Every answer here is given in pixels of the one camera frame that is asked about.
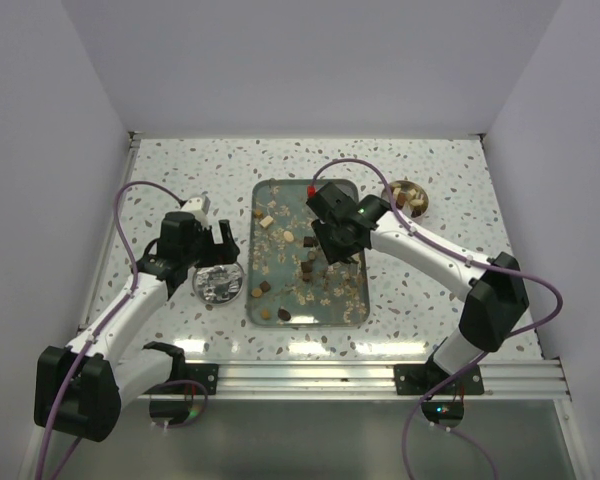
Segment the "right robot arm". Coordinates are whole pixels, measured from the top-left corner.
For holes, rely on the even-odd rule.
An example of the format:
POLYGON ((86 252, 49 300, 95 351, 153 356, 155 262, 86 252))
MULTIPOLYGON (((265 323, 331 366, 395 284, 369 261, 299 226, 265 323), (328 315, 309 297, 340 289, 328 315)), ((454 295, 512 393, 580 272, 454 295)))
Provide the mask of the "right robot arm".
POLYGON ((463 303, 451 335, 425 364, 405 375, 414 387, 450 391, 460 382, 461 369, 482 354, 498 351, 526 312, 523 279, 508 274, 519 270, 511 255, 485 257, 430 232, 420 234, 388 201, 368 195, 356 202, 333 182, 309 186, 307 194, 307 206, 316 216, 314 236, 328 263, 351 263, 363 250, 375 250, 436 280, 463 303))

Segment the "round tin container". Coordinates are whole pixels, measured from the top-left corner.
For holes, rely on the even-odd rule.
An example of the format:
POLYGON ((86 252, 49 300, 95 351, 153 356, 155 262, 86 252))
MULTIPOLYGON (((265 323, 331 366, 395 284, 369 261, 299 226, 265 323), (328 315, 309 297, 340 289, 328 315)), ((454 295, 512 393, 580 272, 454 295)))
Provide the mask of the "round tin container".
POLYGON ((397 208, 409 218, 415 220, 427 212, 429 196, 419 184, 409 180, 395 180, 389 186, 397 208))

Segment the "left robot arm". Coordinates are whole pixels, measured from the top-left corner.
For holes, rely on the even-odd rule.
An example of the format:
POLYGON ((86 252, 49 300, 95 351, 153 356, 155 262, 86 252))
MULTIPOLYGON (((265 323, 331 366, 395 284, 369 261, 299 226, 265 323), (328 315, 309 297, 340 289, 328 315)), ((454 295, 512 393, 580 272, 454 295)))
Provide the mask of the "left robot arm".
POLYGON ((120 360, 191 270, 237 261, 240 249, 229 221, 222 219, 218 226, 221 240, 216 242, 211 227, 193 213, 165 215, 159 236, 146 246, 112 304, 66 346, 49 346, 39 356, 37 426, 101 442, 135 398, 159 386, 177 392, 191 381, 184 351, 175 345, 151 341, 134 361, 123 365, 120 360))

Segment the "silver embossed tin lid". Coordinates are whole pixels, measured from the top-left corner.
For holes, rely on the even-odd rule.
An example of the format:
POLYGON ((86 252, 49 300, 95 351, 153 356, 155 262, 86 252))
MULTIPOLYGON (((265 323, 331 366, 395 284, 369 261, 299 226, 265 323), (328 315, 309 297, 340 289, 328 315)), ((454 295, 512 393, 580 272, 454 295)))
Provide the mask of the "silver embossed tin lid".
POLYGON ((244 278, 244 270, 238 263, 199 268, 192 278, 193 293, 205 305, 224 305, 239 296, 244 278))

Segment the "metal serving tongs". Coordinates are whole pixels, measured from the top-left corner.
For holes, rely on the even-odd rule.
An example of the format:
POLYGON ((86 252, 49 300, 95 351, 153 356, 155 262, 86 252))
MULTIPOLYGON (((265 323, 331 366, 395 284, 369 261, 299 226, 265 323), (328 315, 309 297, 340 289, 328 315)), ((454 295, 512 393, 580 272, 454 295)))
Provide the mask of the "metal serving tongs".
POLYGON ((334 265, 336 263, 343 265, 358 265, 359 259, 356 254, 349 256, 336 255, 329 260, 329 264, 334 265))

